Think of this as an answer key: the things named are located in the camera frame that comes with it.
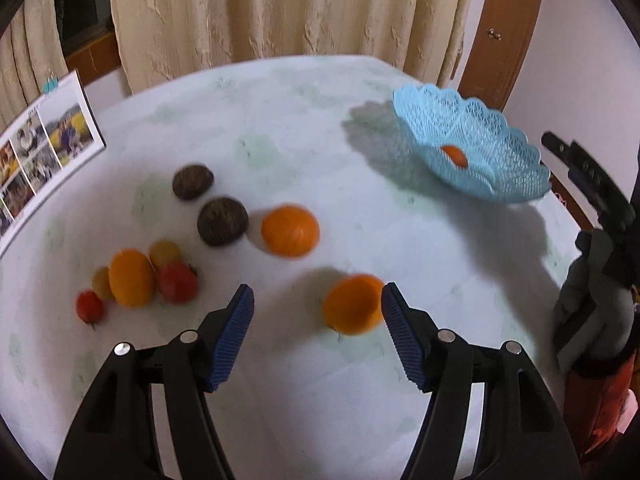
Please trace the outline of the red sleeve forearm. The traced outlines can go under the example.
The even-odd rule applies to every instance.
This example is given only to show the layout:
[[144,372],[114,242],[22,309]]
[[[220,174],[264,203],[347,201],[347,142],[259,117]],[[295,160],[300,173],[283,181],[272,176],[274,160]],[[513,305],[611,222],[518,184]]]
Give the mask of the red sleeve forearm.
[[565,376],[564,422],[587,478],[613,452],[639,413],[639,361],[633,354],[612,376]]

